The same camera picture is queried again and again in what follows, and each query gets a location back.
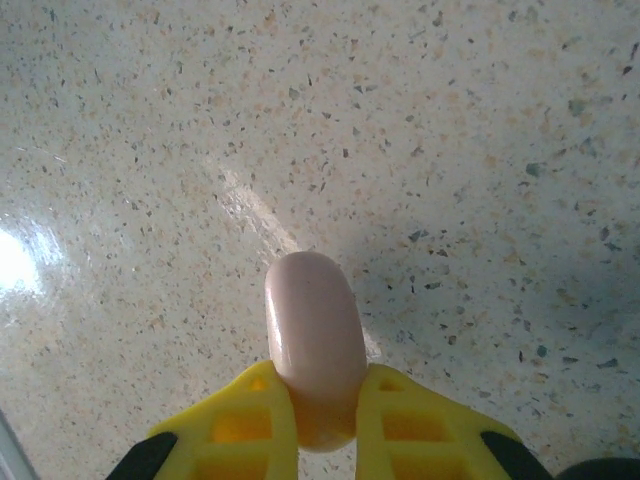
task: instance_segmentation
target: pink rounded object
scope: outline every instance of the pink rounded object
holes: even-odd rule
[[[330,258],[298,252],[275,262],[265,284],[269,352],[289,388],[298,443],[315,451],[355,435],[360,385],[367,373],[353,293]]]

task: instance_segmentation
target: yellow plastic part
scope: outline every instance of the yellow plastic part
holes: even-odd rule
[[[355,403],[326,405],[290,391],[298,428],[298,447],[309,452],[332,452],[356,436]]]
[[[287,387],[270,360],[155,426],[176,445],[155,480],[295,480],[298,442]]]
[[[356,413],[357,480],[510,480],[480,434],[507,426],[372,364]]]

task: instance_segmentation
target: black rubber pad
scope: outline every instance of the black rubber pad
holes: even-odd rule
[[[568,468],[557,480],[640,480],[640,458],[600,458]]]
[[[153,480],[177,441],[175,433],[163,432],[136,443],[107,480]]]
[[[522,443],[496,432],[482,432],[480,436],[511,480],[553,480]]]

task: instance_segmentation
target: gray strip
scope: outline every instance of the gray strip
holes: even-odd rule
[[[37,478],[7,419],[0,411],[0,480],[36,480]]]

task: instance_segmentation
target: terrazzo floor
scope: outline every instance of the terrazzo floor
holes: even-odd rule
[[[371,361],[554,473],[640,455],[640,3],[0,12],[0,408],[43,479],[267,358],[266,270],[307,249]]]

